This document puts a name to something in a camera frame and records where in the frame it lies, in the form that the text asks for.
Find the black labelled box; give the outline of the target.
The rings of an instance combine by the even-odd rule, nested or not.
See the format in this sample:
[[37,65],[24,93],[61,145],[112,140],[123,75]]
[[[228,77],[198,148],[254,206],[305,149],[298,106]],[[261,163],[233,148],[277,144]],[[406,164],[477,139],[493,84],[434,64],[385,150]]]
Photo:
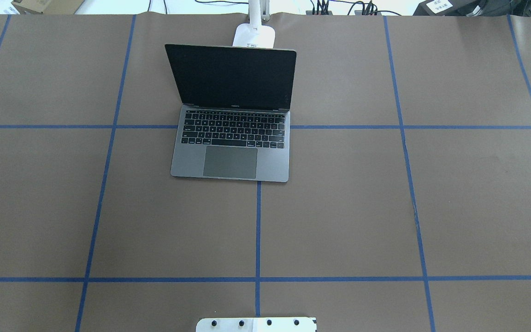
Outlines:
[[495,17],[511,14],[524,3],[524,0],[424,0],[413,15]]

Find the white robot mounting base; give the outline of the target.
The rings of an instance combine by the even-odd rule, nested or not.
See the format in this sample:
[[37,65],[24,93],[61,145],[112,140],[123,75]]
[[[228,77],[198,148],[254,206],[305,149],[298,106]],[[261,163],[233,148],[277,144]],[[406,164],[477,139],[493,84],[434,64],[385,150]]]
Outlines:
[[196,332],[316,332],[313,317],[221,317],[200,319]]

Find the grey laptop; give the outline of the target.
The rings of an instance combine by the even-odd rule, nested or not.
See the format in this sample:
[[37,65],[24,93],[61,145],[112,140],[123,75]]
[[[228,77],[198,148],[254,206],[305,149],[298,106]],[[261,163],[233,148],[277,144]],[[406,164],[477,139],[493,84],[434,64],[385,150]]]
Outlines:
[[181,99],[171,175],[289,180],[297,51],[165,44]]

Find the cardboard box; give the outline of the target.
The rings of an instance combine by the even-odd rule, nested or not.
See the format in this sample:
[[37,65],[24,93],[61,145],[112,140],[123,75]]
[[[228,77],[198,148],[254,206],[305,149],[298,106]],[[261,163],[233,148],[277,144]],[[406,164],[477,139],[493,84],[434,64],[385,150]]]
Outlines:
[[21,14],[72,15],[84,0],[11,0]]

